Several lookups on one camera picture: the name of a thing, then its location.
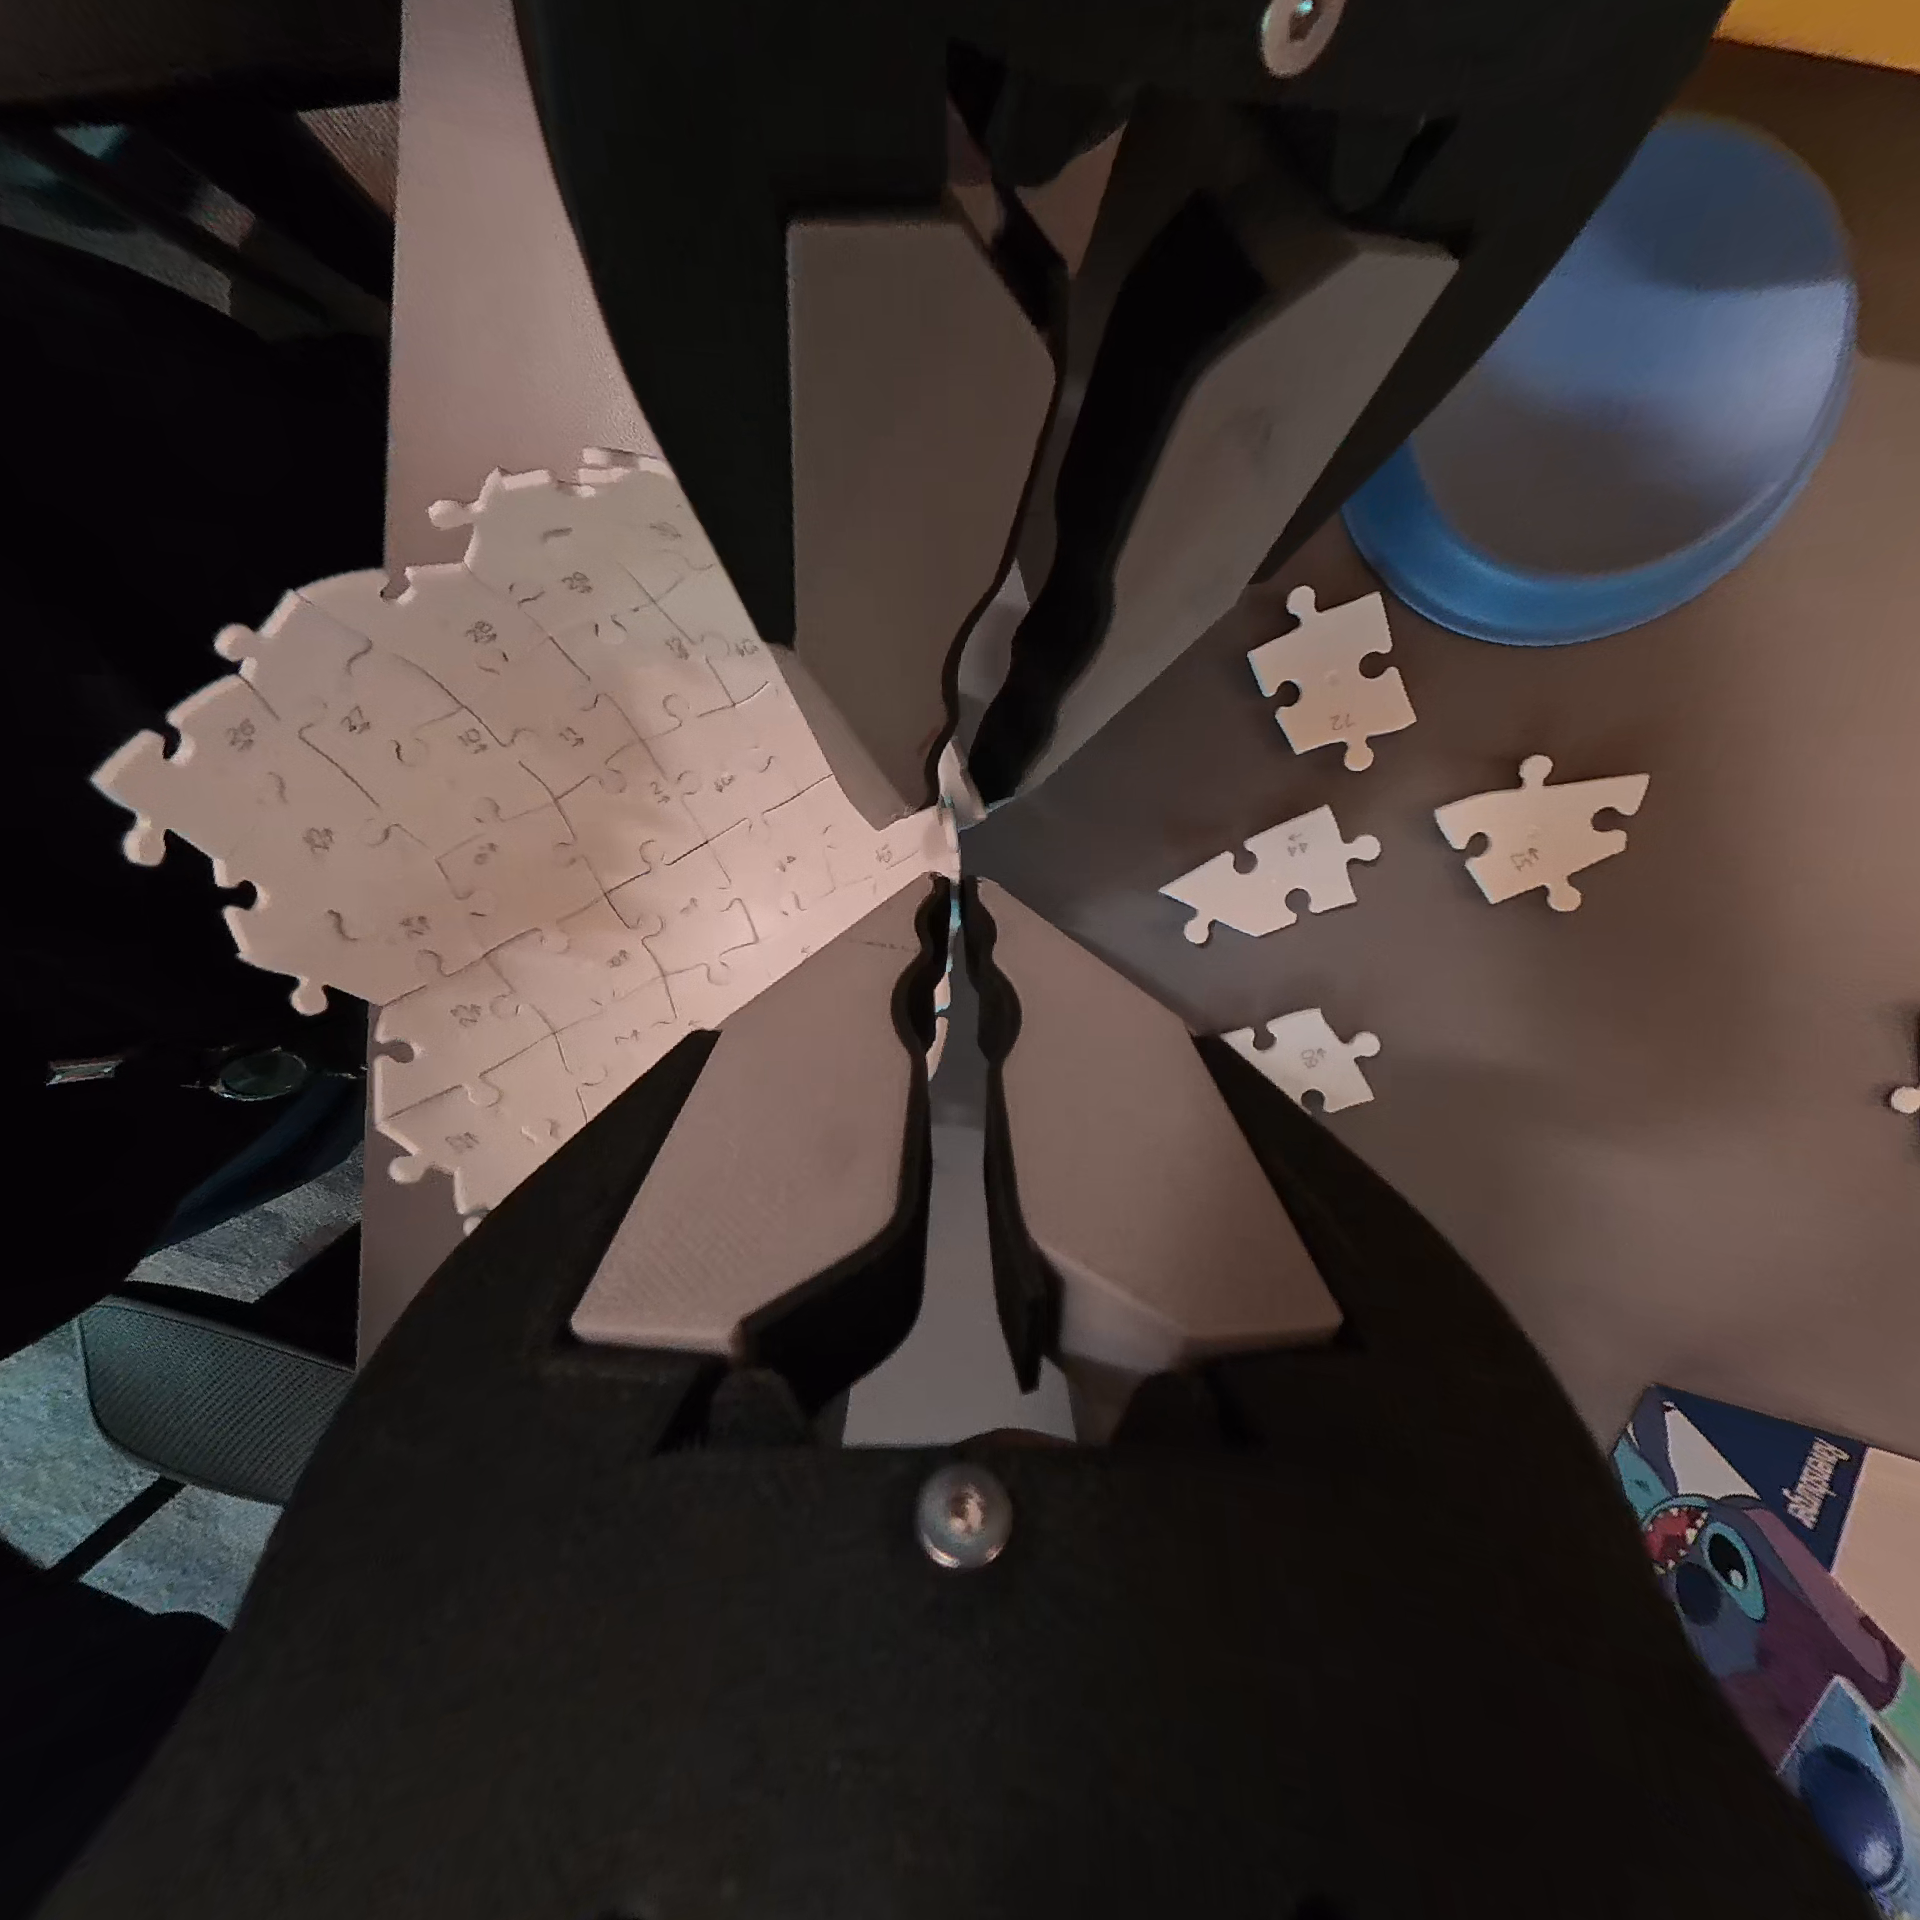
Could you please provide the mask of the cartoon print puzzle box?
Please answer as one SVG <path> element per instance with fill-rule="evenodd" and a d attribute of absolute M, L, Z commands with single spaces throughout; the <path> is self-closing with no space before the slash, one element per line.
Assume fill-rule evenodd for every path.
<path fill-rule="evenodd" d="M 1882 1916 L 1918 1916 L 1918 1463 L 1649 1385 L 1614 1447 L 1664 1596 Z"/>

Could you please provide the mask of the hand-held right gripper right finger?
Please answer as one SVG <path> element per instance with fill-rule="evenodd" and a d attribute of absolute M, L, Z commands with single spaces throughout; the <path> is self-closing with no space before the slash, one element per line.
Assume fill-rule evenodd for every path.
<path fill-rule="evenodd" d="M 1186 1023 L 991 880 L 965 884 L 983 1189 L 1022 1385 L 1106 1442 L 1138 1387 L 1329 1339 L 1341 1313 Z"/>

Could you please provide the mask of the blue plastic dish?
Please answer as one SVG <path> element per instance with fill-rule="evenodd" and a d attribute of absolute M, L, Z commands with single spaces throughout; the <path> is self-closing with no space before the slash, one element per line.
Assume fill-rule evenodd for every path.
<path fill-rule="evenodd" d="M 1699 597 L 1832 444 L 1857 288 L 1782 145 L 1675 112 L 1478 364 L 1344 505 L 1384 589 L 1450 634 L 1557 647 Z"/>

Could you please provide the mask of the yellow plastic bin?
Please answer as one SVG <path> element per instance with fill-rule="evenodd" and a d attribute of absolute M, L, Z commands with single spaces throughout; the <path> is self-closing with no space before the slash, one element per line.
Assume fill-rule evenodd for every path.
<path fill-rule="evenodd" d="M 1918 72 L 1918 3 L 1731 3 L 1722 41 Z"/>

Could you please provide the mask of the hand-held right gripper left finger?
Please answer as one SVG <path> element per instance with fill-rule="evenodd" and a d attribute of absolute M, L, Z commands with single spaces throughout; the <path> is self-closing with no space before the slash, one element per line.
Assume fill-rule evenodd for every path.
<path fill-rule="evenodd" d="M 569 1319 L 576 1339 L 762 1370 L 805 1413 L 905 1341 L 950 904 L 946 879 L 905 884 L 721 1023 Z"/>

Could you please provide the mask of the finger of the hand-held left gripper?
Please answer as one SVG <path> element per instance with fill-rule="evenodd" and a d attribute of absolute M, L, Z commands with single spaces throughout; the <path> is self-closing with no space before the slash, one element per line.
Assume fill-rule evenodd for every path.
<path fill-rule="evenodd" d="M 785 681 L 867 826 L 931 804 L 953 660 L 1013 557 L 1058 375 L 958 208 L 785 231 Z"/>
<path fill-rule="evenodd" d="M 984 802 L 1046 781 L 1239 603 L 1454 274 L 1281 183 L 1170 216 L 1050 484 L 1050 560 L 966 755 Z"/>

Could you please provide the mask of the assembled white puzzle section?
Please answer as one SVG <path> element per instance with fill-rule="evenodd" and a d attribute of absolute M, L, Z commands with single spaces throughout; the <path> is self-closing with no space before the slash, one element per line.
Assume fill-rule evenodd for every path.
<path fill-rule="evenodd" d="M 232 672 L 94 773 L 223 884 L 303 1015 L 375 1009 L 390 1175 L 474 1218 L 697 1028 L 883 898 L 958 875 L 953 818 L 873 828 L 666 461 L 494 472 L 453 563 L 287 592 Z"/>

